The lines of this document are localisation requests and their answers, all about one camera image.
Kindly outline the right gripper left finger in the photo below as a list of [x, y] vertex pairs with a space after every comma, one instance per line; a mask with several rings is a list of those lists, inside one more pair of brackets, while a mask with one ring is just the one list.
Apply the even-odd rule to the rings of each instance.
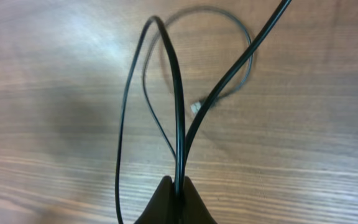
[[170, 176], [164, 176], [151, 197], [146, 208], [135, 224], [173, 223], [173, 182]]

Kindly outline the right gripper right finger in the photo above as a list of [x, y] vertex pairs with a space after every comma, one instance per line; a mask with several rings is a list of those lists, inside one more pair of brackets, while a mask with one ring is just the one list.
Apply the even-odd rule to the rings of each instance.
[[182, 220], [184, 224], [217, 224], [203, 203], [189, 177], [185, 177], [183, 188]]

